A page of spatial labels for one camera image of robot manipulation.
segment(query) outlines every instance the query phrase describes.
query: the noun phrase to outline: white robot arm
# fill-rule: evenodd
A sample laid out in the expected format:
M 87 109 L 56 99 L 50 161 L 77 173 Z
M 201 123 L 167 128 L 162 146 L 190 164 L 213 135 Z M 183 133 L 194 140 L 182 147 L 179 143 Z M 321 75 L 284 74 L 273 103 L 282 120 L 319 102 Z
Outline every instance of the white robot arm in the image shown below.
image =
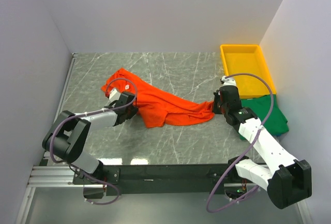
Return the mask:
M 311 167 L 305 160 L 298 161 L 288 153 L 274 137 L 261 126 L 261 120 L 250 108 L 243 108 L 238 88 L 232 78 L 222 78 L 223 86 L 214 93 L 213 112 L 225 116 L 249 143 L 259 129 L 260 135 L 254 144 L 268 168 L 244 157 L 235 165 L 238 176 L 246 178 L 268 192 L 271 201 L 284 208 L 311 196 Z

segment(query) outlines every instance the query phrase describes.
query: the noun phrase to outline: green cloth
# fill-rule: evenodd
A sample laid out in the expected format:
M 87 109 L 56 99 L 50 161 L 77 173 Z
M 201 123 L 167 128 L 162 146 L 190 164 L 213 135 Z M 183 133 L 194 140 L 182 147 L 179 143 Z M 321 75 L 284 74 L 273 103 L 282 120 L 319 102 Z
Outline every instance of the green cloth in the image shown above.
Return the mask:
M 251 110 L 253 110 L 254 113 L 257 114 L 257 116 L 261 119 L 261 121 L 267 115 L 270 108 L 270 104 L 270 95 L 262 96 L 259 98 L 242 99 L 243 107 L 249 107 Z M 274 95 L 274 108 L 270 117 L 264 124 L 264 127 L 271 135 L 279 136 L 289 131 L 287 122 L 288 120 L 277 106 L 276 95 Z

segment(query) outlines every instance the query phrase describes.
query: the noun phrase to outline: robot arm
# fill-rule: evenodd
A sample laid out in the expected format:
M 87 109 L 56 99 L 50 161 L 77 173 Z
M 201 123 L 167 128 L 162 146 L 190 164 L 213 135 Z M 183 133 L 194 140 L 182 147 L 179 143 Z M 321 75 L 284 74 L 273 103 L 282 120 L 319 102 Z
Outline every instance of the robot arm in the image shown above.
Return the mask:
M 130 92 L 120 93 L 114 88 L 109 95 L 110 104 L 106 106 L 105 109 L 126 105 L 130 103 L 133 98 L 134 94 Z M 55 137 L 54 155 L 91 174 L 96 179 L 103 179 L 102 162 L 83 151 L 87 136 L 90 131 L 119 125 L 125 120 L 132 118 L 137 111 L 138 108 L 130 105 L 123 109 L 103 112 L 83 118 L 75 118 L 68 121 Z M 49 151 L 51 137 L 57 126 L 63 120 L 77 114 L 69 111 L 60 113 L 42 142 L 42 147 L 45 150 Z
M 268 168 L 244 157 L 235 165 L 238 176 L 265 189 L 278 208 L 285 208 L 311 196 L 311 167 L 305 160 L 298 161 L 261 126 L 260 119 L 250 108 L 243 108 L 238 88 L 232 78 L 222 78 L 224 85 L 214 93 L 215 113 L 222 113 L 248 142 L 252 143 L 261 129 L 254 148 Z

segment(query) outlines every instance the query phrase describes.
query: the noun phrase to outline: metal frame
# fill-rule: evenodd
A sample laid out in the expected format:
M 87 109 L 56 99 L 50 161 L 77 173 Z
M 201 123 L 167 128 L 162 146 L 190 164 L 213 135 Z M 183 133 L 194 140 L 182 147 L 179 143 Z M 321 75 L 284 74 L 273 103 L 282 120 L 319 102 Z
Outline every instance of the metal frame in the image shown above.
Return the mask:
M 62 91 L 60 103 L 56 111 L 55 119 L 62 110 L 63 101 L 67 93 L 67 85 L 70 81 L 73 65 L 76 61 L 76 54 L 73 53 L 72 61 L 68 70 L 67 78 L 64 84 L 64 89 Z M 44 153 L 44 159 L 49 158 L 49 153 Z M 29 178 L 25 195 L 23 197 L 20 210 L 16 219 L 16 224 L 25 224 L 27 216 L 30 210 L 31 203 L 37 187 L 103 187 L 103 185 L 77 185 L 73 184 L 74 172 L 69 169 L 68 166 L 35 166 L 32 169 L 31 176 Z M 225 183 L 224 187 L 238 187 L 241 184 L 238 183 Z M 306 200 L 298 202 L 297 204 L 303 224 L 312 224 L 312 218 Z

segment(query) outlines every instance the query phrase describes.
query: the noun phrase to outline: black metal beam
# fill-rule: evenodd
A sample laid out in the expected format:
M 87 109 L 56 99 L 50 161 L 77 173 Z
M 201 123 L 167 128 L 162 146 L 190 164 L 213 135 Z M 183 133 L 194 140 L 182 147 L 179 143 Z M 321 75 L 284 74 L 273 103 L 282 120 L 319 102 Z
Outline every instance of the black metal beam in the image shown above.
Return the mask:
M 104 166 L 108 182 L 116 185 L 122 194 L 210 192 L 229 164 L 204 165 L 131 165 Z M 242 178 L 226 177 L 224 183 L 241 183 Z M 73 184 L 93 184 L 82 174 Z M 221 185 L 216 193 L 224 194 Z M 107 196 L 116 192 L 107 187 Z

